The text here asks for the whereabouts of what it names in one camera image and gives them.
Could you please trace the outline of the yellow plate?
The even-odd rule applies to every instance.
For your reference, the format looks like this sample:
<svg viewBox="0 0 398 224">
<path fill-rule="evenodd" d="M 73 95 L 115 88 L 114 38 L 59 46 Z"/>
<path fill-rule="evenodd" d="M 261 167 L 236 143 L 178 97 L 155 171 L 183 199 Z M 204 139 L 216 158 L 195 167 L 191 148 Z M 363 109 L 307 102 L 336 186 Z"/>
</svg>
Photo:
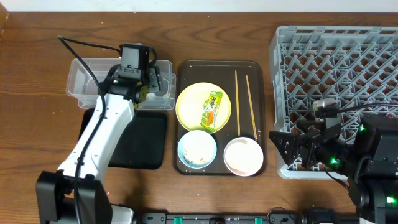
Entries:
<svg viewBox="0 0 398 224">
<path fill-rule="evenodd" d="M 220 91 L 223 93 L 214 131 L 209 131 L 200 125 L 203 104 L 211 91 Z M 228 122 L 231 111 L 231 100 L 228 94 L 219 86 L 206 82 L 195 83 L 186 87 L 179 94 L 175 106 L 177 119 L 186 130 L 202 130 L 208 133 L 215 133 L 221 130 Z"/>
</svg>

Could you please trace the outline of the pink bowl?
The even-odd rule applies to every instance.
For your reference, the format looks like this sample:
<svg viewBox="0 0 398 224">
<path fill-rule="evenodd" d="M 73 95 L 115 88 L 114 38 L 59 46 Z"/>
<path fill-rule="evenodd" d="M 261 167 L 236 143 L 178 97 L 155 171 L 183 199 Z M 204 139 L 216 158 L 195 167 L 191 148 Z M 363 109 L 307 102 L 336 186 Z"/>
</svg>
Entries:
<svg viewBox="0 0 398 224">
<path fill-rule="evenodd" d="M 241 177 L 253 176 L 264 165 L 261 146 L 247 137 L 231 140 L 224 149 L 223 159 L 228 170 Z"/>
</svg>

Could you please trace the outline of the green snack wrapper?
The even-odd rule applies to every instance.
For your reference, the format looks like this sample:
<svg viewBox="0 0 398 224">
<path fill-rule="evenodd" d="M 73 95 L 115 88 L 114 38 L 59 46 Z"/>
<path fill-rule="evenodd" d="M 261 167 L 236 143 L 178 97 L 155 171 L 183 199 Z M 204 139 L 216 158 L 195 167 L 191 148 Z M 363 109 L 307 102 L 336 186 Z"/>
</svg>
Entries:
<svg viewBox="0 0 398 224">
<path fill-rule="evenodd" d="M 202 117 L 200 125 L 209 131 L 214 131 L 216 126 L 216 117 L 221 104 L 223 93 L 220 91 L 211 91 L 203 104 Z"/>
</svg>

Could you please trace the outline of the blue bowl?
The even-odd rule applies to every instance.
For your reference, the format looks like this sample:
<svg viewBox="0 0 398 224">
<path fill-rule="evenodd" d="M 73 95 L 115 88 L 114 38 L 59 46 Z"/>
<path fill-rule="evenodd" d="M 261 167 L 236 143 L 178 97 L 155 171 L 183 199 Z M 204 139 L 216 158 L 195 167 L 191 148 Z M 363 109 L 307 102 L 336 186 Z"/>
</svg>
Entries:
<svg viewBox="0 0 398 224">
<path fill-rule="evenodd" d="M 184 134 L 178 142 L 177 155 L 181 162 L 192 169 L 210 165 L 217 154 L 217 145 L 211 134 L 194 130 Z"/>
</svg>

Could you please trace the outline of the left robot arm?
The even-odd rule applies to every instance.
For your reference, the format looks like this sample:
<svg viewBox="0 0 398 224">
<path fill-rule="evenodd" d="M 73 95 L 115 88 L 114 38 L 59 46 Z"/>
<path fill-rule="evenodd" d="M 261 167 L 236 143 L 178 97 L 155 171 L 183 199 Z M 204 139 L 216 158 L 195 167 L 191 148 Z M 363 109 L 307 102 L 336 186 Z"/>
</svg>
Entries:
<svg viewBox="0 0 398 224">
<path fill-rule="evenodd" d="M 41 223 L 132 223 L 133 209 L 113 205 L 103 182 L 109 166 L 156 169 L 162 163 L 167 118 L 136 112 L 146 92 L 140 77 L 116 64 L 100 82 L 91 119 L 56 172 L 43 171 L 35 186 Z"/>
</svg>

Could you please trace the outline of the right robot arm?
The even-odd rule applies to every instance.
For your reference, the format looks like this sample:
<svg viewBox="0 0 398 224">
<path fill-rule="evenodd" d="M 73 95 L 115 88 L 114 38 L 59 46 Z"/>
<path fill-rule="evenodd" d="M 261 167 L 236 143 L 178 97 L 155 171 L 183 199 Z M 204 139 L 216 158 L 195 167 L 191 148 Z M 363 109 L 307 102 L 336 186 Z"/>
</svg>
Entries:
<svg viewBox="0 0 398 224">
<path fill-rule="evenodd" d="M 271 131 L 269 138 L 286 164 L 300 157 L 302 167 L 320 162 L 346 176 L 359 218 L 397 223 L 397 119 L 363 115 L 352 144 L 339 140 L 340 131 L 336 124 L 302 134 Z"/>
</svg>

